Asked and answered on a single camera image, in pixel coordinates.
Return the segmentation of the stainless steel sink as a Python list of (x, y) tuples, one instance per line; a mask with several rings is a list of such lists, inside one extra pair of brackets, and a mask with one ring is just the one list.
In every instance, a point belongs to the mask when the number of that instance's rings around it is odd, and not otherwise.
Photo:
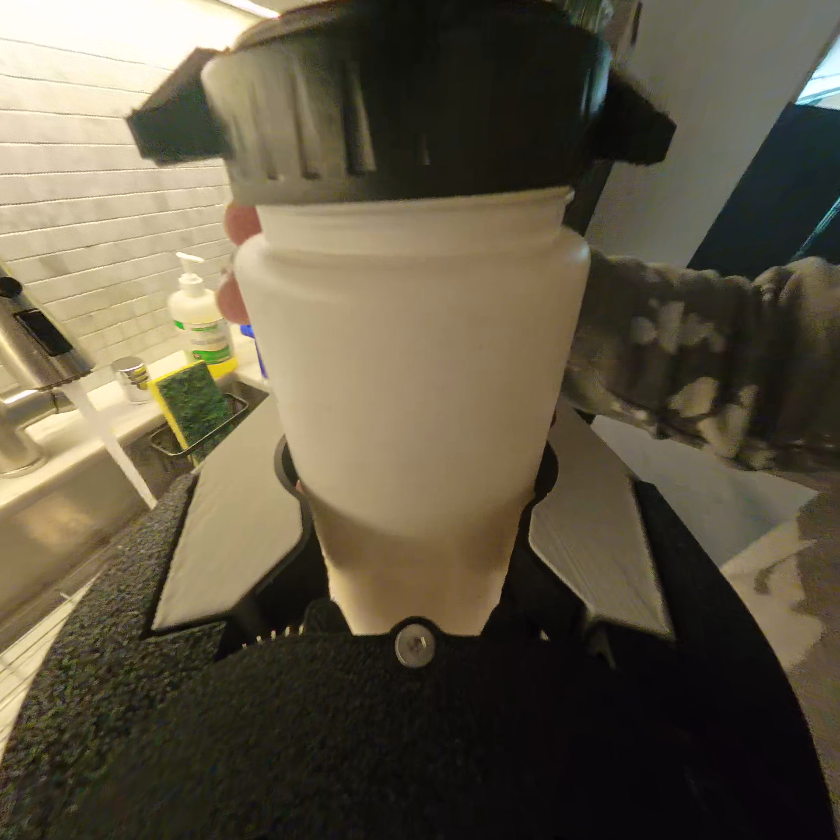
[[(90, 398), (156, 498), (193, 469), (153, 447), (160, 430), (167, 447), (175, 441), (154, 401), (130, 403), (113, 383)], [(2, 654), (94, 576), (105, 547), (150, 510), (78, 411), (27, 431), (47, 461), (1, 482)]]

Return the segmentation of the chrome cylinder knob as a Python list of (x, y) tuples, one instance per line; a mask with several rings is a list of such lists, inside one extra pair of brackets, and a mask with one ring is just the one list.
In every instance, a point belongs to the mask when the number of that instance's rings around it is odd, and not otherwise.
[(138, 356), (123, 356), (111, 363), (114, 379), (119, 384), (125, 400), (132, 404), (146, 404), (153, 401), (150, 391), (150, 374), (143, 360)]

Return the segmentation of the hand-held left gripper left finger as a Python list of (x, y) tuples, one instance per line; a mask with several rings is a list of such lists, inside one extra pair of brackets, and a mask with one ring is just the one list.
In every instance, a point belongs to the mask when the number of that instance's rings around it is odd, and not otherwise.
[(314, 599), (308, 505), (277, 471), (285, 450), (268, 396), (198, 470), (152, 630), (231, 621), (244, 632), (282, 631)]

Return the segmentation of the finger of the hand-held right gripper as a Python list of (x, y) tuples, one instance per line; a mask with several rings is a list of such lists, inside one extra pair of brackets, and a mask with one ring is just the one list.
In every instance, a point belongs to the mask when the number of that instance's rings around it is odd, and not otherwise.
[(126, 118), (144, 160), (156, 165), (223, 159), (230, 147), (207, 100), (202, 73), (216, 49), (194, 49)]
[(645, 95), (633, 78), (610, 69), (592, 136), (594, 160), (658, 165), (665, 161), (676, 131), (676, 122)]

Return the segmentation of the person's right forearm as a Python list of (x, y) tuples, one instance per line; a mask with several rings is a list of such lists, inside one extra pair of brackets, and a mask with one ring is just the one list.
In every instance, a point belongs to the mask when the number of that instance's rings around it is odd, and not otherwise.
[(839, 267), (749, 280), (593, 251), (561, 393), (738, 469), (837, 476)]

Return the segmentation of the blue plastic bin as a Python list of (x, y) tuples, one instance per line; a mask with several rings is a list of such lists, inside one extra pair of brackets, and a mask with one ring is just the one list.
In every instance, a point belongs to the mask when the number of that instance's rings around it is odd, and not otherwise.
[(266, 372), (266, 367), (264, 365), (264, 361), (263, 361), (261, 353), (259, 351), (259, 346), (258, 346), (257, 341), (256, 341), (256, 336), (255, 336), (253, 327), (250, 324), (242, 324), (242, 325), (239, 326), (239, 331), (243, 336), (250, 339), (251, 343), (254, 345), (260, 375), (264, 380), (267, 381), (268, 380), (268, 375), (267, 375), (267, 372)]

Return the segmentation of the green yellow sponge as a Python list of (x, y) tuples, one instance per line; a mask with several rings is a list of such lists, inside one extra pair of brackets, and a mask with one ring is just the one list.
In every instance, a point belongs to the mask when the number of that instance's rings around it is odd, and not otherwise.
[(149, 382), (182, 451), (199, 466), (232, 431), (234, 412), (207, 364), (195, 361)]

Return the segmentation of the dish soap pump bottle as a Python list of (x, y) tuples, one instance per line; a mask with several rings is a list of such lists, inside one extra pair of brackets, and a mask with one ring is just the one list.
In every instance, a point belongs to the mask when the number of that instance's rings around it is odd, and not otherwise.
[(178, 288), (167, 307), (189, 364), (205, 363), (214, 379), (231, 375), (238, 360), (228, 321), (218, 308), (215, 292), (198, 272), (204, 259), (183, 252), (175, 258), (181, 265)]

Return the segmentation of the person's right hand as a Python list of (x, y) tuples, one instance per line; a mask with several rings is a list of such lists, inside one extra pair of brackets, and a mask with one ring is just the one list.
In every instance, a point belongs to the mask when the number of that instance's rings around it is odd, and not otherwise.
[(240, 246), (261, 233), (256, 208), (236, 202), (228, 204), (224, 213), (224, 231), (234, 250), (221, 274), (216, 302), (227, 321), (244, 326), (250, 324), (250, 318), (235, 275), (235, 257)]

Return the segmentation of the running water stream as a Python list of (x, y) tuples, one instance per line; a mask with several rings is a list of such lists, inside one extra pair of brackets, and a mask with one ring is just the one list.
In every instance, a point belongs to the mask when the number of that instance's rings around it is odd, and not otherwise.
[(95, 437), (99, 438), (114, 463), (121, 469), (134, 490), (137, 491), (145, 506), (153, 510), (157, 500), (154, 493), (142, 477), (137, 467), (132, 462), (126, 451), (121, 446), (117, 436), (109, 425), (107, 419), (92, 404), (90, 397), (85, 392), (80, 381), (74, 381), (60, 387), (67, 399), (78, 410), (80, 415), (90, 426)]

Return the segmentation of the black bottle lid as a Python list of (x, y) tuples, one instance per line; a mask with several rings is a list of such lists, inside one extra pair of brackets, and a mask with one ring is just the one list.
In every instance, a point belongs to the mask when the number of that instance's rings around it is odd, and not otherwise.
[(568, 186), (611, 53), (549, 2), (326, 2), (201, 72), (234, 199), (416, 201)]

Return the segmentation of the stainless steel faucet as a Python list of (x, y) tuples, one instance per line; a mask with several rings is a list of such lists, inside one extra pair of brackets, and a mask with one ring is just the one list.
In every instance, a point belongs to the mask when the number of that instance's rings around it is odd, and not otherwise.
[(28, 432), (41, 421), (76, 410), (64, 393), (93, 371), (93, 363), (62, 328), (1, 267), (2, 367), (15, 388), (1, 396), (1, 476), (16, 478), (47, 461)]

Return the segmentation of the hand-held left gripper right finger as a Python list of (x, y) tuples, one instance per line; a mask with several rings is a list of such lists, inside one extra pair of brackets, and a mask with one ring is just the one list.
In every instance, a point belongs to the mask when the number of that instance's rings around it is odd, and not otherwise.
[(556, 409), (558, 476), (532, 509), (531, 550), (584, 606), (584, 624), (675, 638), (634, 493), (634, 473), (578, 413)]

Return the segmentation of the white plastic bottle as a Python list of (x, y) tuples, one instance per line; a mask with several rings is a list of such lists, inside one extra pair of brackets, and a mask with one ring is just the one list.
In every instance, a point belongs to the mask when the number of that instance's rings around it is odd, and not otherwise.
[(589, 275), (572, 194), (255, 208), (234, 271), (354, 634), (499, 603)]

